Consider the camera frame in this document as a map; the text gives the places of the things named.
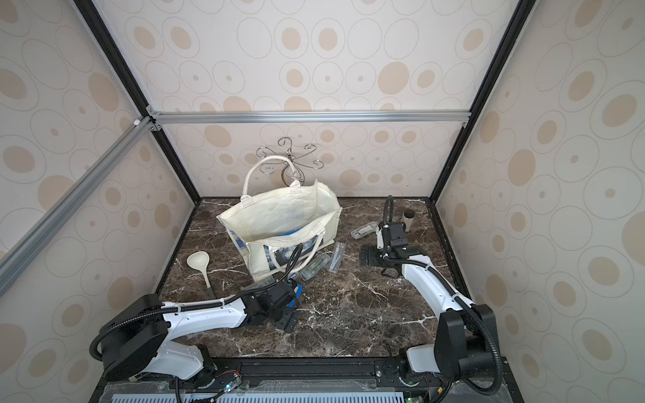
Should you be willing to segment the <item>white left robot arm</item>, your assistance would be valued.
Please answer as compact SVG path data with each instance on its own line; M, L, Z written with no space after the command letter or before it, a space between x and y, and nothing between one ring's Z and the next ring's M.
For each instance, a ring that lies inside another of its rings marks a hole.
M92 340L89 353L102 362L108 381L150 373L206 388L218 376L210 352L204 346L180 344L179 338L267 323L291 332L298 320L301 295L302 286L293 279L206 302L161 302L158 295L148 294L106 323Z

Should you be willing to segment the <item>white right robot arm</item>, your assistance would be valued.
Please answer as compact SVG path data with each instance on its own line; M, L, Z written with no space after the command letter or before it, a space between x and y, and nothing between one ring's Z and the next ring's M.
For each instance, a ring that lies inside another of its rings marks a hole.
M410 282L438 318L432 344L406 351L409 374L435 374L449 383L463 381L482 395L495 394L503 381L496 318L477 305L436 269L431 258L406 238L404 223L380 223L377 244L361 248L359 263L395 272Z

